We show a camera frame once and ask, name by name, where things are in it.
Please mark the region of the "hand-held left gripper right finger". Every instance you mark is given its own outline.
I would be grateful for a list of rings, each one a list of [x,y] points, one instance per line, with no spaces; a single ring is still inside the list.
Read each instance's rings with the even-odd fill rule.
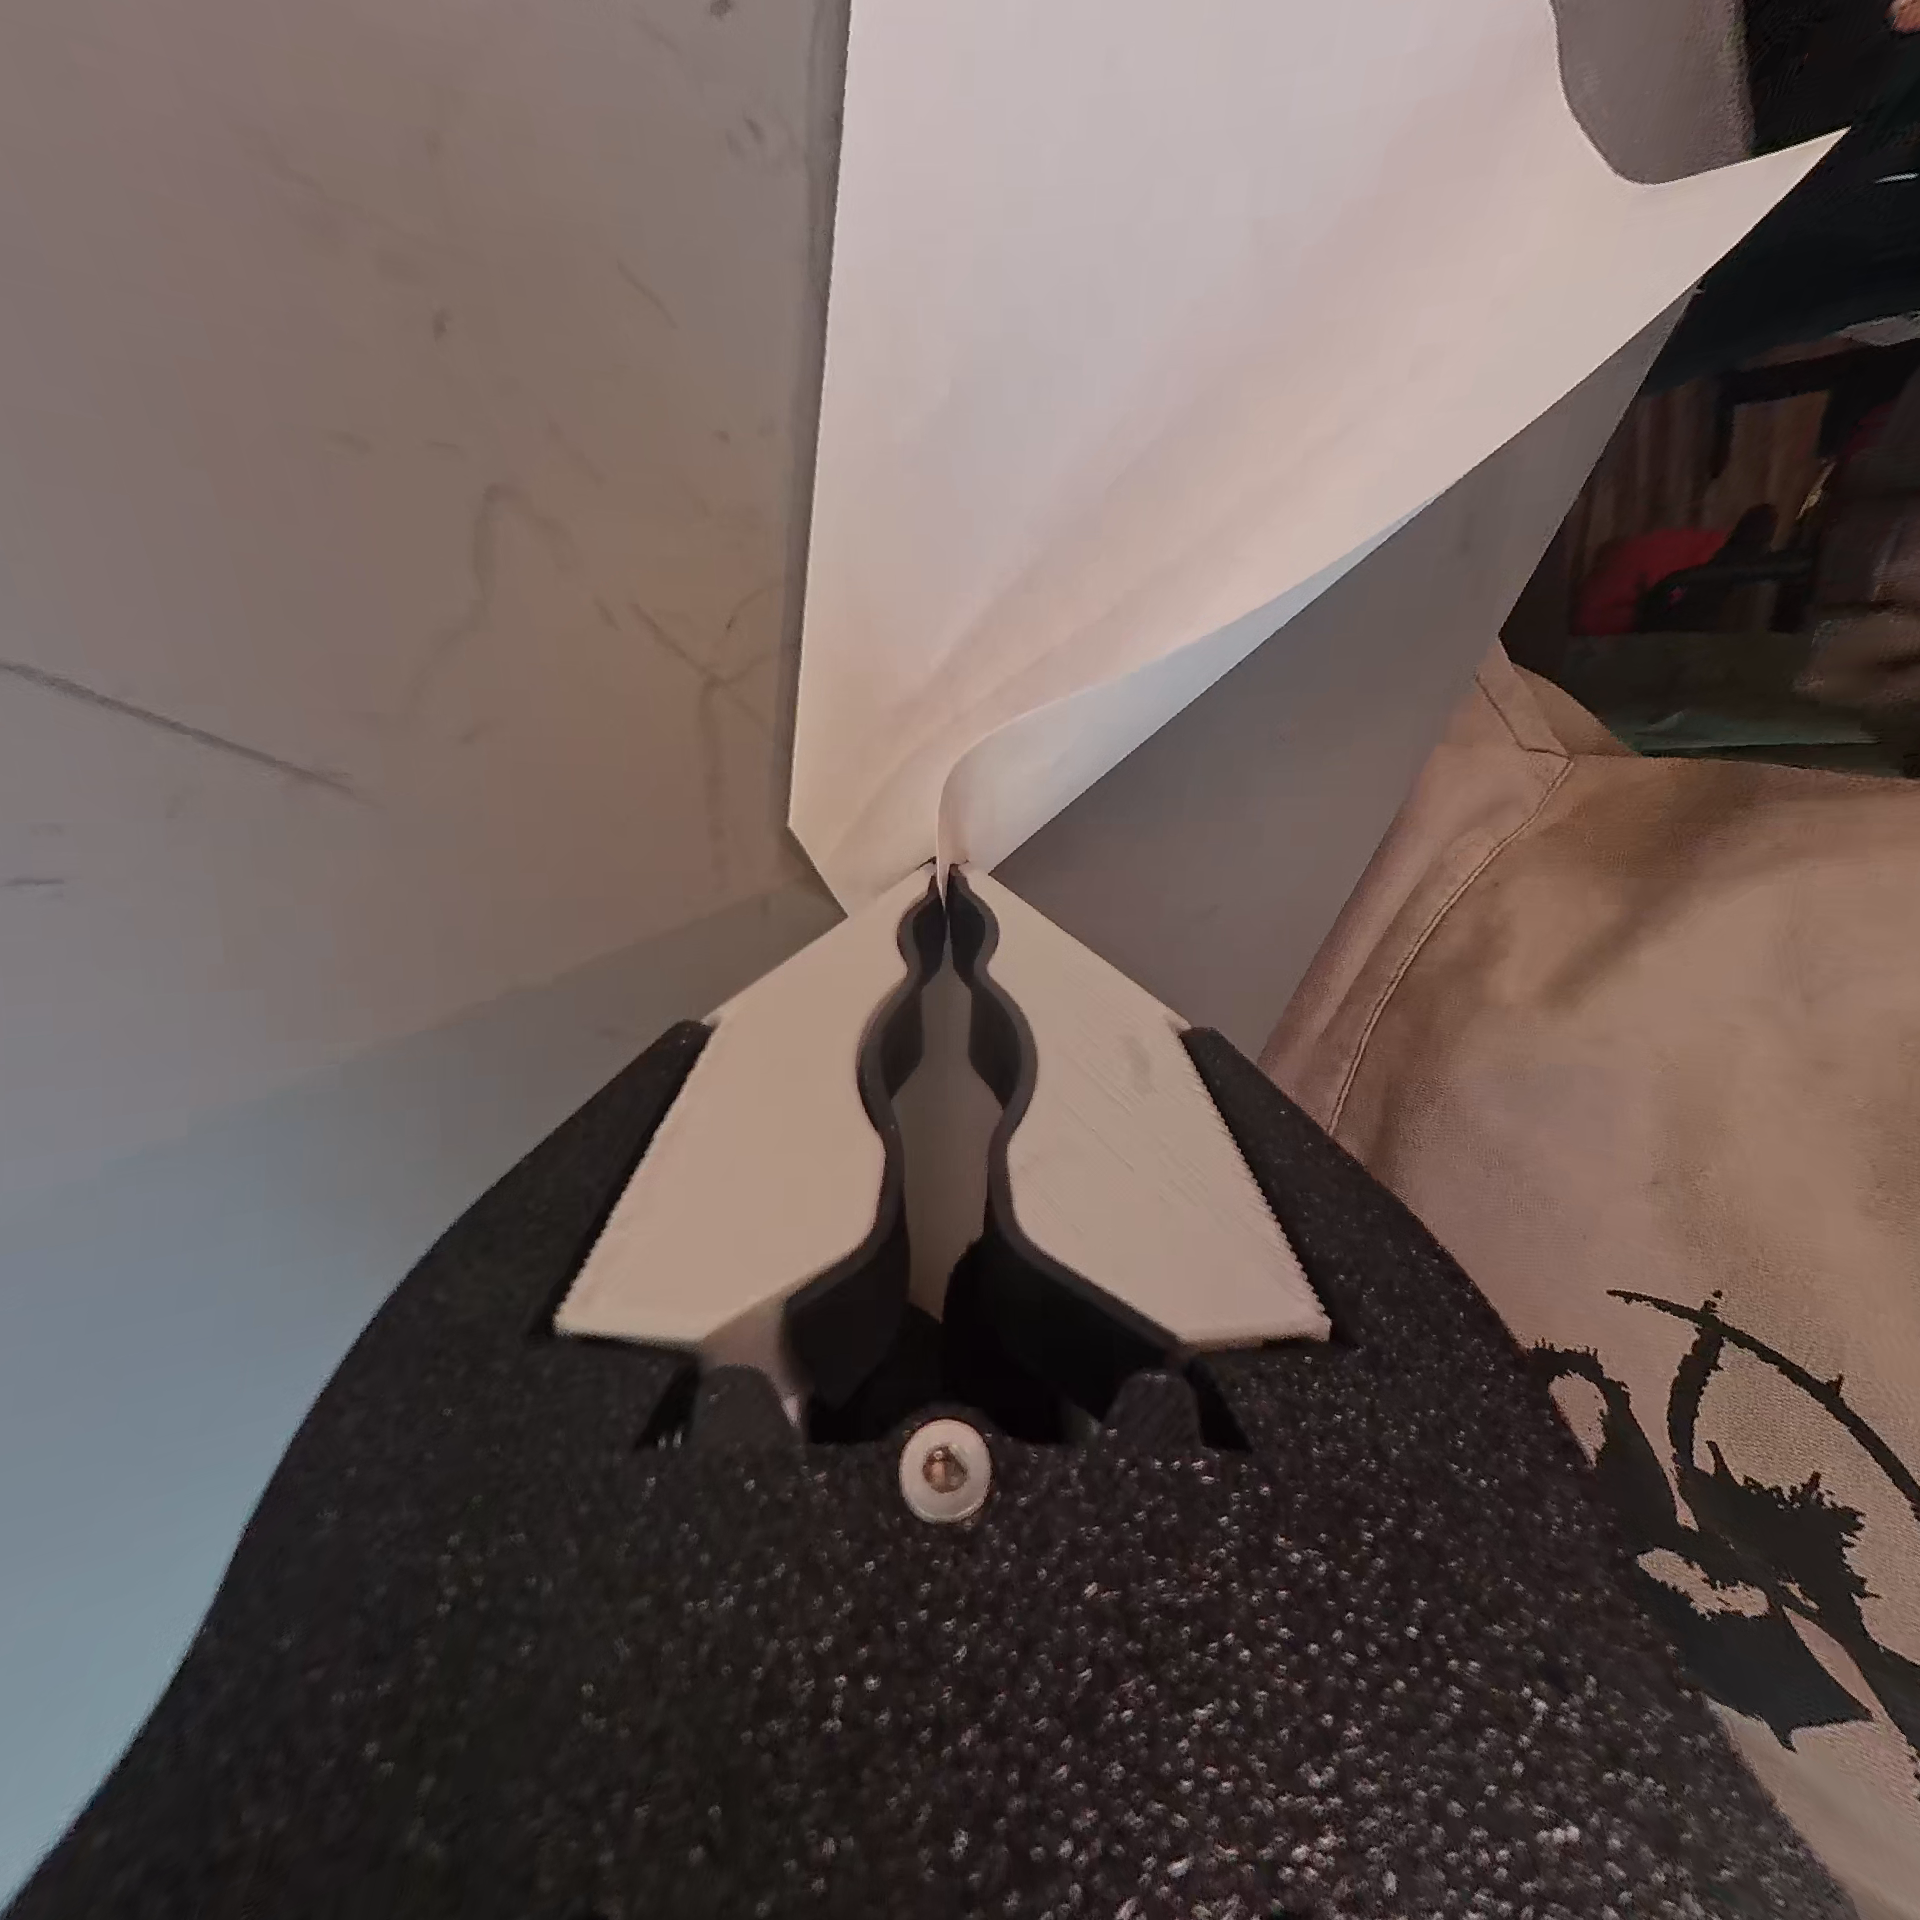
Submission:
[[[948,874],[947,924],[968,1064],[1000,1110],[945,1292],[954,1394],[1052,1443],[1137,1375],[1328,1343],[1199,1030],[991,876]]]

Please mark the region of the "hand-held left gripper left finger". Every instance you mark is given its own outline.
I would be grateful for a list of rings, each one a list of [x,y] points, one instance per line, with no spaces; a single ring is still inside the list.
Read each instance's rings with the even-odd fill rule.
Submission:
[[[945,965],[933,869],[725,1002],[555,1311],[555,1333],[767,1373],[842,1408],[908,1310],[897,1114]]]

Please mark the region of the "white paper sheet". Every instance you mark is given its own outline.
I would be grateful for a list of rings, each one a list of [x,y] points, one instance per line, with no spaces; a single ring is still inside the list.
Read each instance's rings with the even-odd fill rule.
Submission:
[[[1660,21],[853,4],[789,824],[991,876],[1256,1048],[1674,311],[1834,134],[1708,167]]]

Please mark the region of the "person's beige sweatshirt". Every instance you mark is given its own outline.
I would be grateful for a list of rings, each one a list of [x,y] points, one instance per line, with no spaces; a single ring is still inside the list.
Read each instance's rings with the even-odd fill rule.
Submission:
[[[1861,1916],[1917,1911],[1916,827],[1492,647],[1261,1055],[1529,1351]]]

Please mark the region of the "red bin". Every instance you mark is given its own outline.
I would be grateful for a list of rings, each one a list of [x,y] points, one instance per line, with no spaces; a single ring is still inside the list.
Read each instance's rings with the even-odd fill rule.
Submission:
[[[1580,579],[1571,634],[1640,634],[1649,591],[1677,571],[1716,563],[1729,536],[1731,530],[1722,526],[1666,526],[1607,542]]]

